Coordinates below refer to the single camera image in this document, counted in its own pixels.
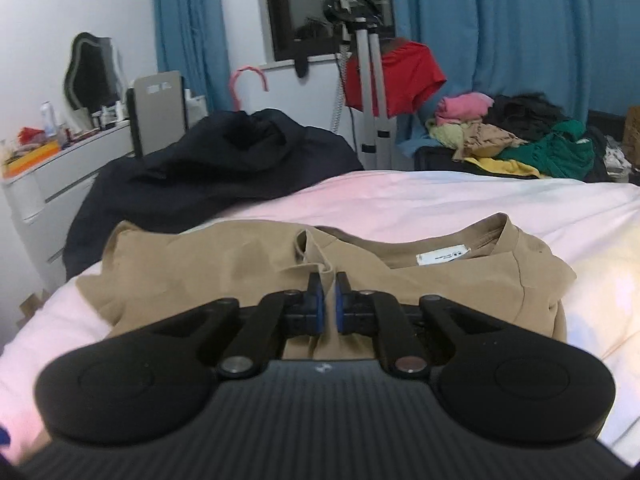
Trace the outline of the green garment in pile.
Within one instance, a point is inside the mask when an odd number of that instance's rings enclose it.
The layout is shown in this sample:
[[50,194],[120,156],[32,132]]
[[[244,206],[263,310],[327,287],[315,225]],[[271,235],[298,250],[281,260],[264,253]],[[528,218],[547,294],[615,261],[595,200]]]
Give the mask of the green garment in pile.
[[582,180],[596,160],[593,143],[586,137],[586,131],[586,126],[578,120],[559,122],[540,140],[506,148],[496,159],[522,162],[547,177]]

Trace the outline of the red garment on stand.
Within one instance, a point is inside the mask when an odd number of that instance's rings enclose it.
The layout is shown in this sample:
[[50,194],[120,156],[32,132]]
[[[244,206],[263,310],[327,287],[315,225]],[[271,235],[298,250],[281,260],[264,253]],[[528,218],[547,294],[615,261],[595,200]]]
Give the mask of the red garment on stand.
[[425,44],[384,40],[381,53],[388,117],[415,113],[447,81]]

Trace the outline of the tan t-shirt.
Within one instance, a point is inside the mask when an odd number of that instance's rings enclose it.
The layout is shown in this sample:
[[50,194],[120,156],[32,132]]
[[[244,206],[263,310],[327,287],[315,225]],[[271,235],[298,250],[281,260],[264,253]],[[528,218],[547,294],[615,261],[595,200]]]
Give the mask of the tan t-shirt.
[[542,240],[493,214],[459,232],[398,244],[277,221],[223,221],[180,235],[122,223],[100,273],[81,276],[77,286],[120,335],[224,297],[254,306],[272,292],[305,289],[317,274],[326,295],[323,332],[291,339],[285,356],[370,359],[369,337],[337,329],[339,273],[353,288],[389,292],[402,304],[439,295],[556,340],[566,337],[562,299],[575,281]]

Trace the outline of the dark navy garment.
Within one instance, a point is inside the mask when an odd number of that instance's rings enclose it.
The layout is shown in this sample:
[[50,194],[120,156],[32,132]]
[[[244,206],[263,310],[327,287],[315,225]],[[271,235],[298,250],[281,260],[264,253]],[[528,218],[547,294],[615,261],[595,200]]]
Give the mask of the dark navy garment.
[[70,225],[68,278],[100,261],[120,222],[177,234],[242,204],[275,200],[361,170],[347,141],[280,110],[215,112],[179,141],[106,164]]

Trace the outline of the black garment in pile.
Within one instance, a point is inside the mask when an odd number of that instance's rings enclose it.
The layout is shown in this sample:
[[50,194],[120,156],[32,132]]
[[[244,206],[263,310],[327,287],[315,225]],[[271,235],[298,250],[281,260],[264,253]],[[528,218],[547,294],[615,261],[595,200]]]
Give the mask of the black garment in pile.
[[[536,142],[543,138],[555,124],[573,119],[564,114],[562,107],[550,103],[545,96],[539,93],[496,96],[494,101],[494,105],[488,110],[483,122],[510,131],[526,140],[527,143]],[[596,152],[596,160],[590,173],[579,181],[587,183],[608,182],[610,177],[604,164],[606,149],[604,135],[597,128],[585,126],[587,129],[586,137],[592,141]]]

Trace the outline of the pastel bed sheet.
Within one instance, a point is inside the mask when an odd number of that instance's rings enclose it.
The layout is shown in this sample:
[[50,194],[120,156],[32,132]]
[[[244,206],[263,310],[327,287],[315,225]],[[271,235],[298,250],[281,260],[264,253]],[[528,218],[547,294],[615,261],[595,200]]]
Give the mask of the pastel bed sheet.
[[[568,340],[608,366],[616,400],[600,439],[627,463],[639,459],[639,190],[623,183],[516,180],[451,171],[359,171],[293,195],[235,207],[231,220],[333,226],[380,242],[459,231],[496,212],[543,240],[576,272],[564,298]],[[63,285],[1,356],[1,454],[11,462],[42,441],[32,396],[40,370],[101,340],[106,323]]]

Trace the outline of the right blue curtain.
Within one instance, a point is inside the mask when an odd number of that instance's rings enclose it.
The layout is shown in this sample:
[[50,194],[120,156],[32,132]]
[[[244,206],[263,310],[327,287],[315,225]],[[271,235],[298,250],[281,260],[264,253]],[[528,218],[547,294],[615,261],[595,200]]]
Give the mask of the right blue curtain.
[[578,120],[639,102],[639,0],[393,0],[393,9],[398,35],[426,44],[447,78],[400,120],[407,154],[444,96],[542,93]]

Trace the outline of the white dresser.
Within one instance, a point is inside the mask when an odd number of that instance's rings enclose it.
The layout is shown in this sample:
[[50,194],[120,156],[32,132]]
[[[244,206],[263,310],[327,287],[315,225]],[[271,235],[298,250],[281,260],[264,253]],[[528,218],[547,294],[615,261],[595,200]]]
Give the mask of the white dresser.
[[96,174],[132,154],[131,131],[124,122],[2,182],[18,236],[49,292],[66,282],[62,252],[67,233]]

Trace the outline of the wavy frame mirror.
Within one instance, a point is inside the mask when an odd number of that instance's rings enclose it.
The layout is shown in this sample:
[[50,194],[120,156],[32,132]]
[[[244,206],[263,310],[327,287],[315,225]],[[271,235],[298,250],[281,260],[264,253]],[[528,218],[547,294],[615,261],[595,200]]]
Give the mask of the wavy frame mirror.
[[90,114],[122,101],[127,83],[122,57],[114,41],[90,32],[78,34],[70,48],[63,93],[71,110]]

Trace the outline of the blue curtain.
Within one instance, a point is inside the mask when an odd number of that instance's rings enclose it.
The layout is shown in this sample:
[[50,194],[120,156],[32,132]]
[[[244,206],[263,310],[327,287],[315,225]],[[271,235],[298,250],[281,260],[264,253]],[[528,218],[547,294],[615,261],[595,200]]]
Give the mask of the blue curtain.
[[231,77],[221,0],[153,0],[157,66],[178,70],[210,110],[230,110]]
[[400,120],[407,154],[444,96],[542,93],[578,120],[639,102],[639,0],[393,0],[393,9],[398,35],[426,44],[447,78]]

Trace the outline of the orange box on dresser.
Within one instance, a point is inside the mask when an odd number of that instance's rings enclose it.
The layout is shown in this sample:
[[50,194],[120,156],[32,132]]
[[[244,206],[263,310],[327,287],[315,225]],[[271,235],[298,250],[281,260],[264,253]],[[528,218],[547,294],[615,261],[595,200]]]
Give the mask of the orange box on dresser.
[[44,144],[43,146],[40,146],[40,148],[35,148],[34,150],[4,164],[2,166],[2,177],[5,179],[14,178],[54,157],[60,151],[61,147],[56,141]]

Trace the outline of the silver garment steamer stand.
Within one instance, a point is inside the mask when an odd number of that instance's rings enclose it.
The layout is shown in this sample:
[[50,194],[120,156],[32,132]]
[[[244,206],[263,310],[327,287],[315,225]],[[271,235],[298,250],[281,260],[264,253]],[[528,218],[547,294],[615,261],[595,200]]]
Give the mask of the silver garment steamer stand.
[[347,40],[354,40],[356,47],[357,75],[361,96],[362,128],[354,132],[355,148],[362,166],[366,169],[391,170],[392,130],[387,116],[382,53],[378,26],[383,15],[372,0],[324,0],[326,19],[342,29],[340,62],[338,70],[346,93]]

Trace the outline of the white spray bottle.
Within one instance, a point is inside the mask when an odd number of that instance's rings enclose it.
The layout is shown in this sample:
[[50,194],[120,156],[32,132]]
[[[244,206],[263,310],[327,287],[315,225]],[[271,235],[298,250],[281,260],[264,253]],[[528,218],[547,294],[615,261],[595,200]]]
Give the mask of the white spray bottle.
[[49,101],[43,102],[40,106],[40,116],[44,136],[48,142],[52,142],[58,135],[58,125],[55,120],[55,111]]

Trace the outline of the left blue curtain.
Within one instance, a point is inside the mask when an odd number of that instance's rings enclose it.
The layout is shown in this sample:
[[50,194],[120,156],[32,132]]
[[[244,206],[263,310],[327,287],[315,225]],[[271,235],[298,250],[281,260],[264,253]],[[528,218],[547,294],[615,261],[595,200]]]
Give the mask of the left blue curtain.
[[178,70],[210,110],[230,110],[231,77],[221,0],[153,0],[157,66]]

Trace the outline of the pink garment in pile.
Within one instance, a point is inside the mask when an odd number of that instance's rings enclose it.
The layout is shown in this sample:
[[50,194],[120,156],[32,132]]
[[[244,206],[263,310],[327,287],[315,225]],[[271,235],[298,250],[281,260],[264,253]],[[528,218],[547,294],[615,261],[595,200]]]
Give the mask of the pink garment in pile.
[[482,92],[470,92],[461,96],[442,98],[435,110],[436,124],[460,124],[474,122],[487,115],[495,101]]

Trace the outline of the grey chair back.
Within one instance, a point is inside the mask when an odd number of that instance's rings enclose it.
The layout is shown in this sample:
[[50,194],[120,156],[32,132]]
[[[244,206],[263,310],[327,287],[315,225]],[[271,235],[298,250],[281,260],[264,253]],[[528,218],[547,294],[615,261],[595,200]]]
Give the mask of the grey chair back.
[[186,133],[183,76],[178,70],[137,78],[127,90],[134,156],[167,148]]

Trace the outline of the beige patterned garment in pile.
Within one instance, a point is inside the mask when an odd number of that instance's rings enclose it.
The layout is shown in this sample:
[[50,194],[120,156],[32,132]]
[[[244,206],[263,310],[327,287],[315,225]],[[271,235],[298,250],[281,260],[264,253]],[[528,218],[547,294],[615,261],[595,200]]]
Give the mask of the beige patterned garment in pile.
[[469,122],[462,125],[462,141],[452,159],[494,158],[506,148],[519,148],[525,144],[526,140],[510,131],[484,122]]

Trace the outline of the cardboard box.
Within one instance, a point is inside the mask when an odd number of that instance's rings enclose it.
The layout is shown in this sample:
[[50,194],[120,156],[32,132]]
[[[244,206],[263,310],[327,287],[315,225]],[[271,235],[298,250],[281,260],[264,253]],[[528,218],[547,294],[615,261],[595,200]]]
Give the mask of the cardboard box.
[[640,106],[628,108],[623,133],[623,151],[634,169],[640,167]]

